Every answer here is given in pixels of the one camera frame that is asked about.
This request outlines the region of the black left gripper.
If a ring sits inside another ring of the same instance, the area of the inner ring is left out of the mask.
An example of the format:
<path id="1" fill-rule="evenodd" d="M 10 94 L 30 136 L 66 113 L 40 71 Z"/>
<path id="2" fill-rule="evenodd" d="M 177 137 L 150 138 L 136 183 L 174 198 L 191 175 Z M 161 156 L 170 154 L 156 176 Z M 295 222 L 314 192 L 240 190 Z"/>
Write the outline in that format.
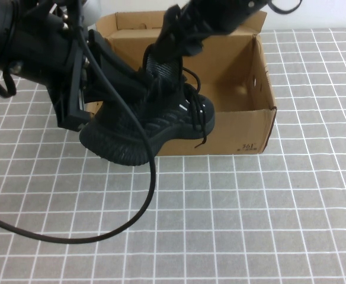
<path id="1" fill-rule="evenodd" d="M 125 102 L 143 99 L 151 86 L 151 76 L 144 70 L 130 67 L 113 52 L 109 42 L 95 31 L 89 31 L 89 49 L 101 71 Z M 84 110 L 81 75 L 84 55 L 71 35 L 54 31 L 48 35 L 47 89 L 57 118 L 57 126 L 72 131 L 81 130 L 90 115 Z M 87 69 L 86 101 L 113 101 L 92 67 Z"/>

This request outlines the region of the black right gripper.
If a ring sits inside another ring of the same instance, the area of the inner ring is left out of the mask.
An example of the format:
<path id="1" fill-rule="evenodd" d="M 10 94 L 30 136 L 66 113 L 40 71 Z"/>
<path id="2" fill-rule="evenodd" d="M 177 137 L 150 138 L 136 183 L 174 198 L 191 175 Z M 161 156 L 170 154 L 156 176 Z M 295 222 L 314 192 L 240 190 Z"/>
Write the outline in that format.
<path id="1" fill-rule="evenodd" d="M 164 15 L 163 26 L 154 44 L 157 61 L 175 59 L 199 54 L 203 41 L 220 33 L 217 16 L 218 1 L 190 1 L 182 8 L 170 7 Z"/>

